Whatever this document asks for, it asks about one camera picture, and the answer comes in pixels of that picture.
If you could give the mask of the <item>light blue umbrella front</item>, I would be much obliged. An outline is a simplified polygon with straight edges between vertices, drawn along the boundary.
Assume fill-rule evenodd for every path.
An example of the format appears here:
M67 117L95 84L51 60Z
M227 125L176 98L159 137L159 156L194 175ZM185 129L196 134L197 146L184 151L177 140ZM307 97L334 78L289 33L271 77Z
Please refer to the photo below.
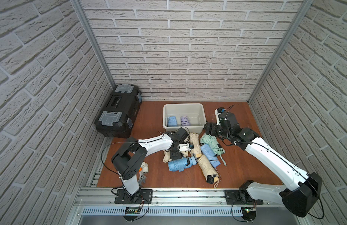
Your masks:
M182 172L187 168L195 166L197 164L196 158L192 157L183 157L181 159L176 159L168 162L168 168L171 172Z

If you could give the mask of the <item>white plastic storage box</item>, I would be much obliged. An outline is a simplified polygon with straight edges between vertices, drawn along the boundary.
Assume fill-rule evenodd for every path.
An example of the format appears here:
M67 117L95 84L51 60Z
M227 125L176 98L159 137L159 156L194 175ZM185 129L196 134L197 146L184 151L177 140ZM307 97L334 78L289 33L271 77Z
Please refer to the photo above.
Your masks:
M166 131L186 127L190 133L200 134L205 124L204 107L200 103L166 104L163 107L163 128Z

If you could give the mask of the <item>lilac umbrella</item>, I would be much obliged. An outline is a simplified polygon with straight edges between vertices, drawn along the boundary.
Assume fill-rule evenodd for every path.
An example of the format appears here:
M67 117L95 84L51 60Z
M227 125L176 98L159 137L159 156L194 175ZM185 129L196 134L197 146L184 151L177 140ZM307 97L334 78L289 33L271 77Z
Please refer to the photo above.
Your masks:
M181 126L190 126L191 123L190 123L190 120L187 116L181 116L180 117L180 120L181 120Z

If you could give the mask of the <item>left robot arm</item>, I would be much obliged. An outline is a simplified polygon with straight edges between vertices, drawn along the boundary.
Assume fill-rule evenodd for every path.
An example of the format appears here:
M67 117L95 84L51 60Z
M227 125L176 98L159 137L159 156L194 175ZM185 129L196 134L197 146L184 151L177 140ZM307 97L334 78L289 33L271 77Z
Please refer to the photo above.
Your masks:
M166 150L171 160L181 159L183 145L188 145L188 142L189 131L186 127L150 139L127 139L111 159L126 193L130 197L139 193L140 185L136 175L147 156Z

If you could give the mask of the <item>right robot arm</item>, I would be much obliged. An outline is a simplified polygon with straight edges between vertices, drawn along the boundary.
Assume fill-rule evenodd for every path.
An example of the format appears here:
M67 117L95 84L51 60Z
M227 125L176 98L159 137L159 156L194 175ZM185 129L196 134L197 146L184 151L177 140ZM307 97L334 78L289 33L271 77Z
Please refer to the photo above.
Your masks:
M281 204L294 215L306 217L316 202L320 201L323 182L321 176L295 166L251 128L241 128L233 113L219 112L216 120L204 125L207 135L229 140L231 145L238 146L257 158L282 181L282 185L247 181L240 187L241 194L253 200Z

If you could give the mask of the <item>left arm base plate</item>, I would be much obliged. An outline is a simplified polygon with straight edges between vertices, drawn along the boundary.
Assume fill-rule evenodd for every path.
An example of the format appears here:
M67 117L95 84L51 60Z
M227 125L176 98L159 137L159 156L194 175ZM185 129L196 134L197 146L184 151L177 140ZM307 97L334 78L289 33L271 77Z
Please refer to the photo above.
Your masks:
M140 189L133 195L129 195L124 189L119 189L114 202L115 204L141 204L142 202L151 204L152 197L152 189Z

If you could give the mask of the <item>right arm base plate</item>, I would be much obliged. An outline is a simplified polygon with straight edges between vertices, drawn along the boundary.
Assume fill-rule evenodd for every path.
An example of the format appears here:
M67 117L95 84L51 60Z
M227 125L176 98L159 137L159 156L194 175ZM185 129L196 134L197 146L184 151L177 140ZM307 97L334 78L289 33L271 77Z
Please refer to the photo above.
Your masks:
M254 200L245 191L241 191L238 189L227 189L224 190L224 193L227 205L263 205L263 200Z

